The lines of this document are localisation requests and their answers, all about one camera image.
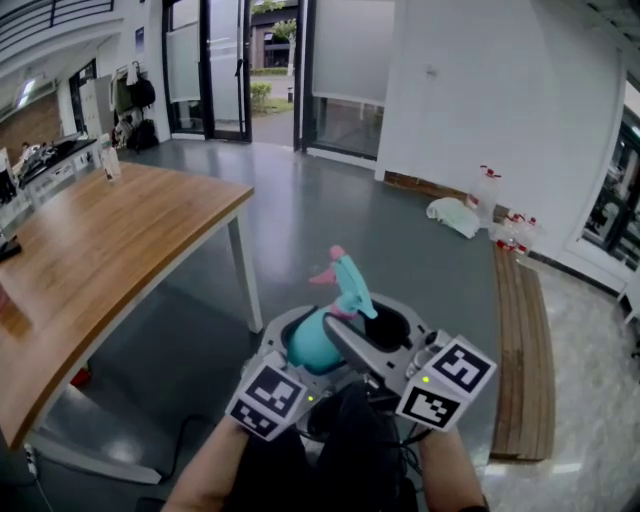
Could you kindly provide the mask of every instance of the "white cloth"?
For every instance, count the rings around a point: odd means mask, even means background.
[[[427,207],[427,217],[439,220],[467,238],[473,238],[480,228],[478,216],[453,197],[433,201]]]
[[[127,66],[127,85],[133,85],[138,82],[138,68],[131,63]]]

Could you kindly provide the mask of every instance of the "spray bottle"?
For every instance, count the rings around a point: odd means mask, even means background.
[[[353,321],[358,311],[369,318],[378,313],[373,307],[369,290],[353,260],[337,245],[330,251],[331,266],[312,278],[314,284],[337,283],[341,295],[330,306],[318,309],[302,322],[293,333],[288,348],[289,361],[294,366],[303,365],[314,375],[324,375],[334,370],[342,356],[324,332],[322,320],[327,313]]]

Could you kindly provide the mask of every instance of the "ceiling light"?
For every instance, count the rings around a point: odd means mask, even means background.
[[[24,86],[24,90],[22,91],[22,95],[26,96],[27,94],[29,94],[31,92],[31,89],[33,89],[33,86],[36,84],[36,79],[32,78],[31,80],[29,80],[27,82],[27,85]]]

